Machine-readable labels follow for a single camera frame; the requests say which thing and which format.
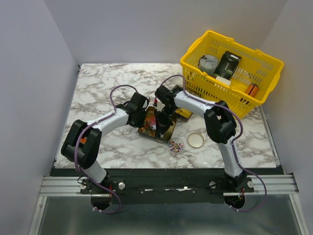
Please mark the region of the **silver metal scoop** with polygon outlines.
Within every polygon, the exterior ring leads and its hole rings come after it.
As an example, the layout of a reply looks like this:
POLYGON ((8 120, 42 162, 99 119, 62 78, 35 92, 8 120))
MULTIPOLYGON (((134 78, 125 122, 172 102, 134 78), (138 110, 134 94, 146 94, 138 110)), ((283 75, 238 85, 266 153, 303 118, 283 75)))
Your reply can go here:
POLYGON ((146 121, 152 130, 157 129, 157 120, 155 114, 148 115, 146 121))

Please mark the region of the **hinged candy tin box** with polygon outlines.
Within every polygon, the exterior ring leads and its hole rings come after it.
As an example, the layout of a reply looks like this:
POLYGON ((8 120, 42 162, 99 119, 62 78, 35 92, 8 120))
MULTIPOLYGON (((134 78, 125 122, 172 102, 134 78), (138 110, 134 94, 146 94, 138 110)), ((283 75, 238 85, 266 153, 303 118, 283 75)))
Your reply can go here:
POLYGON ((171 90, 163 85, 157 88, 154 104, 146 110, 144 126, 138 129, 141 137, 167 143, 172 138, 177 121, 189 121, 192 112, 177 108, 173 100, 174 95, 182 90, 178 85, 171 90))

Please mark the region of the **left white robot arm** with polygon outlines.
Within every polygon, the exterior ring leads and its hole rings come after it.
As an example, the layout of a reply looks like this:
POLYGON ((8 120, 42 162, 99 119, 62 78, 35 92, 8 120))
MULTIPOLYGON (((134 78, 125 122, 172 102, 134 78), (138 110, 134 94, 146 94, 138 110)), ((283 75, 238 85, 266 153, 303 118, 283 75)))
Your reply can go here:
POLYGON ((108 174, 97 161, 101 138, 124 125, 142 127, 147 107, 147 101, 142 104, 128 101, 98 119, 88 122, 78 119, 72 124, 61 147, 61 154, 93 179, 91 187, 97 193, 104 193, 109 186, 106 179, 108 174))

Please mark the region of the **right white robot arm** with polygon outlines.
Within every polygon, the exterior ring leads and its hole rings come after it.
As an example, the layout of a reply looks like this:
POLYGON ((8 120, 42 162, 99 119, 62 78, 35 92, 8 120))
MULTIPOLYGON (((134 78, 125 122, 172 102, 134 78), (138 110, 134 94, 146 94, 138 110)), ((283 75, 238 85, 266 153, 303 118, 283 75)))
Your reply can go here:
POLYGON ((155 96, 164 105, 162 110, 155 114, 156 136, 162 136, 173 125, 172 116, 177 109, 186 109, 200 116, 205 121, 207 135, 220 149, 224 171, 228 176, 225 179, 225 187, 231 192, 240 189, 243 186, 241 178, 246 174, 239 164, 237 147, 233 142, 237 123, 227 103, 222 100, 215 103, 196 97, 181 87, 169 90, 163 85, 156 90, 155 96))

